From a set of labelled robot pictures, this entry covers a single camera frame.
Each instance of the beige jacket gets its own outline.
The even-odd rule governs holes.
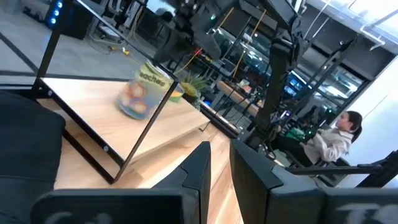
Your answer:
[[[313,139],[302,146],[313,164],[320,159],[326,162],[335,162],[348,153],[352,138],[353,134],[349,132],[328,129],[321,131],[321,134],[317,133]]]

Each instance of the black metal frame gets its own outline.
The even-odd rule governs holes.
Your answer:
[[[67,105],[66,102],[62,100],[61,97],[57,95],[57,90],[51,89],[44,81],[42,78],[45,78],[47,76],[47,70],[50,65],[52,56],[55,52],[55,48],[58,44],[58,40],[60,38],[60,35],[67,25],[67,20],[68,20],[68,15],[73,7],[73,2],[74,0],[62,0],[63,7],[60,9],[60,14],[58,16],[58,22],[56,23],[52,35],[50,37],[50,40],[47,44],[47,48],[45,49],[44,56],[42,58],[42,62],[40,64],[40,67],[37,68],[28,58],[26,64],[31,65],[30,68],[32,69],[33,72],[36,73],[35,76],[35,82],[33,85],[13,85],[13,84],[3,84],[1,86],[3,87],[9,87],[12,89],[7,89],[8,91],[11,91],[13,93],[17,93],[23,96],[26,96],[32,100],[37,100],[41,98],[50,98],[53,99],[56,104],[58,104],[61,109],[63,109],[67,115],[71,117],[71,119],[76,122],[79,127],[84,130],[84,132],[89,135],[92,140],[94,140],[95,143],[97,143],[100,147],[104,149],[104,151],[110,156],[110,158],[117,163],[117,165],[120,167],[120,170],[116,174],[115,177],[113,177],[109,172],[99,164],[99,162],[92,156],[90,153],[67,131],[64,130],[63,132],[63,137],[86,159],[87,162],[90,163],[90,165],[109,183],[113,184],[116,181],[119,180],[119,178],[122,176],[124,170],[130,163],[133,155],[137,151],[138,147],[141,145],[142,141],[144,140],[146,134],[152,127],[153,123],[157,119],[158,115],[162,111],[163,107],[165,106],[166,102],[168,101],[169,97],[171,96],[172,92],[178,85],[178,78],[170,73],[167,69],[165,69],[162,65],[154,61],[152,57],[150,57],[148,54],[143,52],[142,50],[138,49],[136,46],[132,44],[125,36],[122,35],[117,29],[115,29],[112,25],[110,25],[108,22],[106,22],[100,15],[95,13],[92,9],[90,9],[85,3],[83,3],[81,0],[75,0],[75,2],[78,2],[81,4],[86,10],[88,10],[92,15],[97,17],[100,22],[106,24],[111,30],[113,30],[115,33],[117,33],[123,40],[125,40],[129,45],[131,45],[133,48],[135,48],[139,53],[141,53],[143,56],[148,58],[155,66],[159,67],[162,69],[166,74],[168,74],[172,79],[173,83],[171,84],[171,87],[169,90],[166,92],[165,96],[163,97],[162,101],[159,103],[159,106],[157,109],[154,111],[154,114],[150,118],[149,122],[147,123],[146,127],[142,131],[141,135],[139,136],[138,140],[136,141],[135,145],[133,145],[131,152],[129,153],[127,159],[123,159],[122,157],[117,154],[117,152],[110,147],[104,139],[101,138],[88,124],[85,123],[84,119],[79,117],[78,114],[76,114],[70,106]],[[4,41],[6,39],[3,35],[0,35],[1,40]],[[22,73],[25,76],[31,76],[31,73]]]

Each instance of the white wall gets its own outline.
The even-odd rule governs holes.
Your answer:
[[[376,162],[398,149],[398,57],[348,110],[364,117],[362,134],[345,156],[351,165]],[[349,175],[339,187],[355,187],[366,176]],[[398,187],[398,180],[389,186]]]

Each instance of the green plant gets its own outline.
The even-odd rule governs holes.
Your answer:
[[[204,89],[206,87],[206,82],[207,80],[199,76],[199,74],[191,75],[191,73],[189,73],[182,81],[182,83],[190,84],[197,91]]]
[[[197,89],[193,87],[190,83],[181,82],[181,87],[184,89],[184,92],[190,96],[197,95]]]

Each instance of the shelf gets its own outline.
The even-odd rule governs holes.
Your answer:
[[[44,78],[43,81],[108,146],[122,159],[127,159],[149,118],[132,119],[118,108],[116,97],[124,88],[125,82],[61,78]],[[173,142],[208,122],[208,118],[184,99],[178,103],[168,102],[139,146],[134,158],[137,159]]]

